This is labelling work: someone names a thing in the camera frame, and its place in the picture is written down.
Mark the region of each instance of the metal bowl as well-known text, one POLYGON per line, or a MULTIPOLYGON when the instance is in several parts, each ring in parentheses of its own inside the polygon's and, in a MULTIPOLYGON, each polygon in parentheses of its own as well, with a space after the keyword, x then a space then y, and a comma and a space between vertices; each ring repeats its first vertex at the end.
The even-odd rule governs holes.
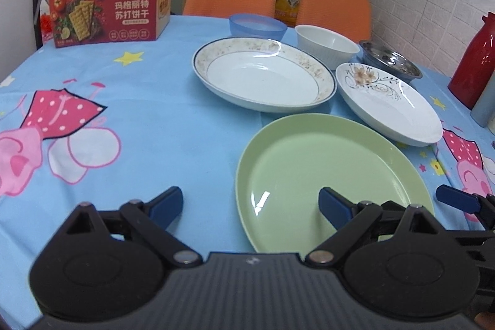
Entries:
POLYGON ((382 69, 406 83, 423 77, 418 67, 399 53, 369 41, 359 44, 363 48, 363 62, 367 65, 382 69))

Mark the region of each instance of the red kettle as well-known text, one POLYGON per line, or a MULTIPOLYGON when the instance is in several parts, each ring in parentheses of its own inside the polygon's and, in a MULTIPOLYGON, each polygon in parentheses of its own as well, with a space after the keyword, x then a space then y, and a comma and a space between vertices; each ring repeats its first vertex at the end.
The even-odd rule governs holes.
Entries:
POLYGON ((472 109, 495 70, 495 14, 483 16, 484 25, 468 45, 449 83, 451 93, 472 109))

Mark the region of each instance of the blue bowl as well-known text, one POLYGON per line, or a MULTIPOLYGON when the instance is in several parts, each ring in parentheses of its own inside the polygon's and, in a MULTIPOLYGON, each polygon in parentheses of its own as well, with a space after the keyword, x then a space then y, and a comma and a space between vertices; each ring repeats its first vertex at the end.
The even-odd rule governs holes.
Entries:
POLYGON ((251 14, 237 14, 229 18, 233 37, 268 38, 281 41, 287 26, 278 20, 251 14))

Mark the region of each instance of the cardboard box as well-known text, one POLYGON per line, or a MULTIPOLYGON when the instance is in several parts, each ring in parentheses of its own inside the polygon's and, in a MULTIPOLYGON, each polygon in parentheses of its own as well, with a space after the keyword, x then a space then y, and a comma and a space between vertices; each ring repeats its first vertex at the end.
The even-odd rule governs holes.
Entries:
POLYGON ((56 47, 158 38, 170 0, 50 0, 56 47))

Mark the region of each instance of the bowl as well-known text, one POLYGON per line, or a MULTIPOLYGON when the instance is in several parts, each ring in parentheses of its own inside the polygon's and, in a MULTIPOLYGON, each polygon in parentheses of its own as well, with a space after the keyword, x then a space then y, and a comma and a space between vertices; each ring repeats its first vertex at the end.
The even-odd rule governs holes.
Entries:
POLYGON ((298 25, 298 48, 319 59, 328 69, 335 70, 359 53, 358 45, 337 32, 316 25, 298 25))
POLYGON ((232 37, 255 37, 281 41, 287 26, 266 16, 237 14, 229 18, 232 37))
POLYGON ((398 52, 370 41, 361 41, 359 44, 363 48, 364 64, 382 69, 408 84, 413 79, 423 77, 419 68, 398 52))

